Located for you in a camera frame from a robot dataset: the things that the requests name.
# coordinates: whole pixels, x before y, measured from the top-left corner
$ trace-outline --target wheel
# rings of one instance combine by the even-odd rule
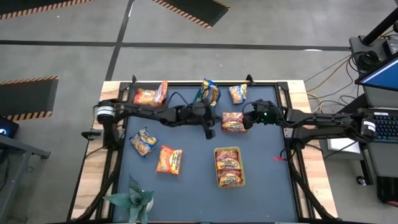
[[[366,186],[366,181],[363,176],[357,176],[356,177],[356,182],[360,185]]]

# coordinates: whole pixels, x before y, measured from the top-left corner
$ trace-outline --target ramen packet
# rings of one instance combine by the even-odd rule
[[[215,107],[218,100],[220,99],[221,92],[218,88],[218,85],[213,81],[205,78],[198,93],[193,99],[193,102],[203,101],[203,99],[207,99],[210,102],[211,107]]]
[[[220,187],[240,186],[243,183],[240,170],[223,170],[217,173],[217,178]]]
[[[160,148],[160,156],[157,163],[156,172],[179,175],[181,158],[182,149],[172,149],[168,146],[162,146]]]
[[[232,102],[235,105],[244,103],[248,97],[248,84],[237,85],[229,87],[229,93],[232,97]]]
[[[137,149],[137,152],[143,157],[150,153],[157,143],[157,139],[148,133],[146,127],[130,138],[131,144]]]
[[[134,97],[134,104],[149,105],[159,108],[164,104],[167,97],[167,81],[163,81],[157,90],[137,89],[137,94]]]
[[[243,126],[243,114],[239,112],[223,113],[221,129],[229,133],[246,133],[247,130]]]
[[[220,151],[216,153],[217,170],[240,169],[239,156],[237,151]]]

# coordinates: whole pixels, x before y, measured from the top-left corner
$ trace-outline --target wooden table frame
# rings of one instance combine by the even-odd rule
[[[234,84],[234,83],[249,83],[248,81],[214,81],[217,84]],[[129,86],[129,82],[104,82],[101,91],[100,100],[107,100],[112,98],[121,98],[126,100],[128,91],[120,91],[121,89]],[[141,81],[138,83],[160,83],[159,81]],[[202,81],[169,81],[170,85],[200,85]],[[278,102],[283,106],[291,107],[294,109],[302,110],[303,112],[310,113],[310,105],[305,91],[305,85],[302,80],[281,80],[281,81],[269,81],[260,80],[256,81],[259,84],[270,84],[279,85],[279,92],[276,91],[277,98],[282,99]],[[94,121],[93,129],[102,129],[102,126]],[[310,144],[319,146],[318,141],[312,141]],[[94,151],[95,149],[102,146],[102,139],[96,139],[89,141],[86,154]],[[77,218],[87,208],[87,206],[94,199],[96,194],[99,192],[104,179],[112,171],[115,164],[115,157],[117,152],[107,151],[101,149],[95,154],[85,159],[82,163],[81,173],[79,175],[78,182],[76,184],[75,194],[72,199],[72,204],[68,214],[68,219]],[[294,157],[296,169],[302,175],[304,181],[308,184],[311,191],[317,197],[319,202],[325,207],[325,209],[337,217],[333,196],[328,181],[328,176],[323,162],[322,153],[314,148],[306,147],[303,151],[298,151]],[[292,188],[295,196],[296,212],[298,217],[304,218],[319,218],[319,214],[314,212],[312,206],[309,205],[308,200],[304,196],[301,188],[292,180]],[[115,191],[116,186],[110,187],[107,195],[111,193],[111,189]],[[101,219],[107,218],[109,212],[109,203],[107,201],[102,207],[102,214],[96,212],[91,218]]]

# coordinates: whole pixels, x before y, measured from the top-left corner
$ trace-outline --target green leaf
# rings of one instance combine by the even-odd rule
[[[139,211],[138,219],[142,224],[148,224],[148,213],[146,206]]]
[[[137,220],[139,211],[142,210],[142,205],[138,205],[137,207],[135,207],[134,205],[131,205],[130,208],[130,219],[129,219],[129,223],[132,224],[134,223],[134,221]]]
[[[139,183],[134,180],[131,176],[130,176],[130,181],[129,181],[129,188],[133,189],[135,192],[141,192],[141,185],[139,185]]]
[[[130,189],[130,201],[135,206],[141,205],[142,204],[141,194],[135,192],[133,189]]]
[[[142,204],[147,205],[152,200],[153,196],[154,196],[153,190],[141,192]]]
[[[112,194],[103,199],[123,208],[130,208],[132,204],[129,194]]]

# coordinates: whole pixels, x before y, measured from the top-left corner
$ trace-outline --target dark gray table surface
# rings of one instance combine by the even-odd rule
[[[178,91],[188,102],[197,87],[169,87],[169,95]],[[276,102],[271,86],[248,88],[248,101],[259,98]],[[182,105],[174,96],[170,106]],[[233,105],[228,87],[221,87],[216,106],[219,114],[240,112]],[[159,139],[153,151],[143,158],[128,138],[143,127]],[[224,133],[221,123],[213,127],[216,137],[206,140],[201,126],[169,128],[156,121],[131,117],[127,126],[118,193],[128,192],[129,176],[143,190],[154,190],[154,206],[149,221],[175,222],[294,222],[295,205],[287,163],[275,161],[283,148],[281,128],[255,125],[248,133]],[[155,173],[161,145],[183,149],[180,175]],[[246,185],[229,189],[217,186],[214,149],[238,146],[241,149]],[[115,207],[114,222],[128,222],[128,212]]]

